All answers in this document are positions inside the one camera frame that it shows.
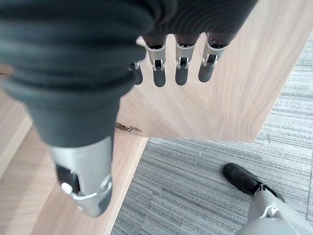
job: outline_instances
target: wooden panel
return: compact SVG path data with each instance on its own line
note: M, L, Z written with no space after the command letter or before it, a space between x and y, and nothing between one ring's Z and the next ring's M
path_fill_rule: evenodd
M30 234L54 184L54 164L31 128L0 180L0 234Z
M0 178L29 131L31 123L23 105L9 98L0 88Z
M313 28L313 1L261 0L216 65L211 80L198 71L198 40L187 84L175 83L175 40L166 44L166 84L158 88L148 57L143 83L121 102L118 121L143 136L250 142L257 136Z
M56 183L31 234L109 235L147 140L133 133L116 131L112 163L113 195L102 216L89 218L83 215Z

